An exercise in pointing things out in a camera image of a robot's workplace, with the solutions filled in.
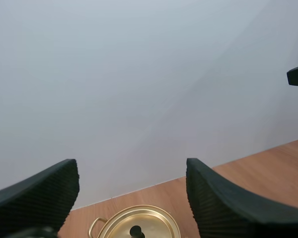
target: floor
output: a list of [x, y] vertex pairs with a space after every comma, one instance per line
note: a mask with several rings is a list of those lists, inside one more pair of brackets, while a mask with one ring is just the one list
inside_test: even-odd
[[[298, 140], [214, 170], [245, 189], [298, 207]], [[140, 204], [158, 206], [169, 212], [178, 223], [182, 238], [199, 237], [187, 201], [185, 177], [71, 211], [59, 235], [87, 238], [89, 226], [97, 217], [110, 218], [122, 209]], [[102, 224], [96, 225], [94, 237], [101, 227]]]

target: pot lid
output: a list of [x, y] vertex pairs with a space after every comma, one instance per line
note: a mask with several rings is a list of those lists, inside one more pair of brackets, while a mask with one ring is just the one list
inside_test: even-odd
[[150, 205], [133, 206], [117, 213], [105, 223], [98, 235], [98, 238], [180, 237], [173, 217], [161, 208]]

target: white wall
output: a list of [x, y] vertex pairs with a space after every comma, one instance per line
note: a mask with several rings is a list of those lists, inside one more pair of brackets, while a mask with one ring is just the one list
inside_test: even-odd
[[75, 207], [298, 139], [298, 0], [0, 0], [0, 188], [78, 160]]

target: black textured pad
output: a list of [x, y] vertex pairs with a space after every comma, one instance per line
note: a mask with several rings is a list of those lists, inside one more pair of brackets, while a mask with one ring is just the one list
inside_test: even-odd
[[31, 227], [58, 231], [79, 192], [75, 160], [64, 160], [0, 190], [0, 238]]
[[187, 160], [186, 179], [202, 238], [298, 237], [298, 208], [247, 191], [198, 159]]

